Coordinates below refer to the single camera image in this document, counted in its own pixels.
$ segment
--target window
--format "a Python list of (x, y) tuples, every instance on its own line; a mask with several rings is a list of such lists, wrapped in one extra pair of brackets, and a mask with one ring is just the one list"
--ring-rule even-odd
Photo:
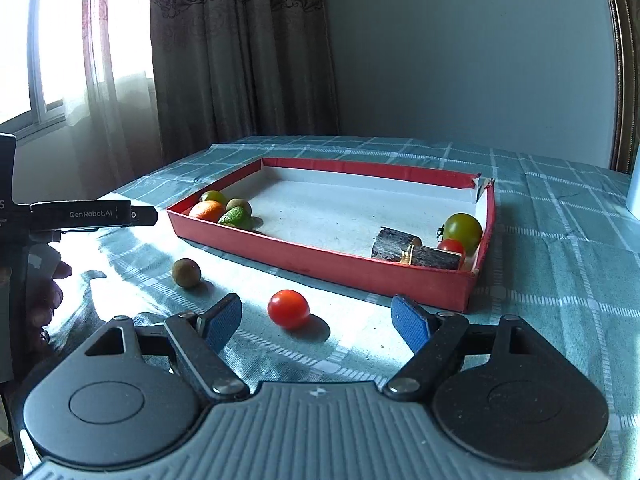
[(0, 9), (0, 132), (20, 139), (65, 119), (65, 22), (79, 22), (81, 0), (0, 0)]

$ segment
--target red tomato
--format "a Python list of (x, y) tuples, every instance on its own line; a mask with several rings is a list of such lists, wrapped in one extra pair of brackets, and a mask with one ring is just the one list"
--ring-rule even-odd
[(267, 313), (271, 320), (287, 330), (298, 328), (309, 318), (309, 304), (295, 290), (281, 290), (269, 300)]
[(465, 247), (457, 240), (453, 238), (447, 238), (446, 240), (441, 241), (438, 244), (438, 249), (442, 249), (443, 251), (451, 251), (452, 253), (460, 253), (462, 254), (462, 259), (464, 260), (466, 257)]

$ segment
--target gray ribbed surface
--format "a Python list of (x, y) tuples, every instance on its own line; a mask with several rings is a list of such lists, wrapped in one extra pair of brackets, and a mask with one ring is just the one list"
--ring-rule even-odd
[(45, 463), (28, 478), (599, 480), (606, 477), (589, 463), (555, 473), (501, 470), (441, 436), (421, 406), (388, 400), (374, 383), (265, 383), (250, 400), (213, 409), (194, 438), (153, 464), (105, 474)]

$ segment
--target white cylindrical object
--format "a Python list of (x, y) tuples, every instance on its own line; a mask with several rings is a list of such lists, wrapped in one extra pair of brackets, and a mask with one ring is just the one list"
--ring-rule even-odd
[(636, 164), (631, 175), (629, 192), (626, 195), (626, 208), (640, 220), (640, 164)]

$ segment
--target tablecloth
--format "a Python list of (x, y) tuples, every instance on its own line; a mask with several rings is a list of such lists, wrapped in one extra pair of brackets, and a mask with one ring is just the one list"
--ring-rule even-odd
[[(161, 322), (240, 295), (240, 329), (223, 359), (260, 380), (373, 380), (383, 384), (411, 352), (390, 323), (390, 298), (326, 283), (177, 238), (164, 208), (262, 156), (330, 158), (444, 168), (495, 179), (497, 222), (468, 318), (522, 316), (604, 393), (610, 423), (595, 462), (612, 478), (640, 477), (640, 222), (625, 208), (629, 177), (566, 160), (458, 143), (361, 137), (249, 137), (217, 144), (110, 194), (156, 206), (158, 225), (67, 234), (74, 268), (49, 331), (69, 351), (105, 320)], [(204, 285), (178, 289), (174, 260), (199, 262)], [(296, 338), (268, 320), (270, 296), (304, 294), (321, 330)], [(465, 365), (473, 365), (469, 359)]]

